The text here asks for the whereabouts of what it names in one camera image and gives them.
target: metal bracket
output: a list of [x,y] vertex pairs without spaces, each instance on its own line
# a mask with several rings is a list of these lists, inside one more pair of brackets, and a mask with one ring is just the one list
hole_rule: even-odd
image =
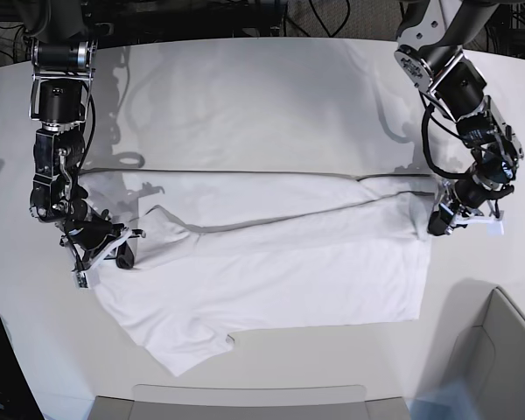
[[410,46],[419,50],[423,46],[436,44],[446,31],[444,14],[439,0],[430,0],[422,21],[404,30],[397,42],[401,46]]
[[31,84],[31,98],[29,103],[29,117],[34,121],[39,121],[39,112],[38,112],[38,93],[39,93],[39,86],[41,82],[43,81],[51,81],[51,80],[57,80],[57,79],[70,79],[73,81],[83,81],[87,88],[85,93],[85,101],[84,101],[84,114],[80,116],[80,119],[78,121],[74,121],[75,124],[84,123],[88,118],[88,105],[89,105],[89,96],[91,95],[91,85],[94,80],[95,76],[95,52],[97,51],[97,41],[88,41],[87,43],[81,43],[86,44],[86,53],[85,53],[85,62],[87,64],[84,64],[84,67],[86,68],[86,72],[75,72],[73,73],[66,73],[66,72],[57,72],[57,71],[50,71],[45,70],[39,66],[39,56],[38,56],[38,50],[39,50],[39,41],[35,38],[33,39],[33,46],[31,49],[31,63],[33,64],[33,82]]
[[420,57],[416,50],[408,45],[401,45],[395,51],[395,59],[414,82],[414,87],[426,96],[445,118],[451,120],[453,123],[457,122],[457,118],[455,118],[455,115],[449,110],[444,100],[438,95],[437,89],[439,84],[452,72],[458,63],[465,63],[482,76],[479,69],[465,56],[462,48],[459,48],[455,52],[437,74],[434,74],[428,66],[428,63]]

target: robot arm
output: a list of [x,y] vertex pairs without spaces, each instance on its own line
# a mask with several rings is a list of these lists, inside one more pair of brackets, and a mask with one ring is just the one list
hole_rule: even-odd
[[[78,184],[95,131],[91,88],[97,43],[83,24],[80,0],[16,0],[16,6],[34,37],[30,118],[41,122],[33,146],[31,215],[62,231],[60,245],[74,260],[76,284],[87,288],[93,268],[106,258],[116,259],[122,269],[132,268],[134,256],[126,241],[144,236],[112,223],[109,210],[97,213]],[[88,109],[92,134],[86,144]]]
[[[426,162],[443,179],[444,190],[430,217],[432,235],[449,235],[454,228],[470,223],[500,221],[498,200],[513,192],[511,182],[523,159],[512,127],[490,96],[484,95],[487,83],[462,47],[474,39],[497,6],[477,0],[411,3],[397,32],[395,59],[425,106],[422,136]],[[449,173],[433,163],[428,124],[434,109],[456,124],[456,137],[471,151],[474,163],[465,173]],[[488,216],[480,211],[485,202],[490,205]]]

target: silver bracket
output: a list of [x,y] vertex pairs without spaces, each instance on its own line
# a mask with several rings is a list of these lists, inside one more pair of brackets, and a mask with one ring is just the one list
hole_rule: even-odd
[[444,37],[446,31],[444,13],[439,0],[430,0],[422,21],[401,33],[397,39],[400,46],[410,46],[419,50],[423,46],[436,44]]
[[479,69],[465,56],[463,49],[459,48],[437,74],[431,71],[430,66],[420,57],[418,51],[408,45],[401,45],[395,51],[395,59],[412,80],[414,87],[433,103],[445,118],[456,123],[457,119],[438,95],[438,86],[458,63],[465,63],[474,72],[480,74]]
[[91,95],[91,85],[95,75],[95,52],[97,51],[97,41],[81,42],[78,48],[78,57],[80,69],[78,72],[66,73],[58,71],[45,70],[39,65],[39,41],[33,39],[33,46],[31,48],[31,63],[33,64],[33,83],[31,84],[31,99],[29,104],[29,117],[34,120],[39,120],[39,105],[38,93],[39,86],[43,81],[51,81],[56,79],[70,79],[73,81],[83,81],[86,85],[86,93],[84,98],[84,114],[80,115],[78,121],[74,124],[84,123],[88,118],[88,104],[89,96]]

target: white cloth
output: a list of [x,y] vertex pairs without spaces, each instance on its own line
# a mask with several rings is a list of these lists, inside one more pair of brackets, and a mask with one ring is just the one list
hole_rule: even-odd
[[431,179],[134,171],[82,181],[98,210],[139,217],[147,232],[135,268],[105,262],[95,293],[174,375],[231,350],[233,332],[419,315],[432,198],[410,191],[433,193]]

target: white table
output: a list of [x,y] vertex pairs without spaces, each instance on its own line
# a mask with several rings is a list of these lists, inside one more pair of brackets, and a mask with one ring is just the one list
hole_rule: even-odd
[[[392,58],[395,48],[267,38],[99,51],[98,123],[87,167],[355,177],[425,172],[422,105]],[[470,56],[525,150],[525,61]],[[525,308],[524,161],[516,193],[502,202],[505,236],[470,227],[435,240],[419,321],[245,332],[236,335],[232,353],[173,378],[92,292],[74,288],[60,231],[27,211],[39,127],[27,118],[30,88],[28,63],[0,68],[0,312],[25,378],[52,417],[83,418],[94,396],[132,398],[137,384],[359,384],[367,399],[414,397],[436,386],[455,339],[478,320],[496,284]],[[432,133],[444,153],[440,165],[469,165],[459,142]]]

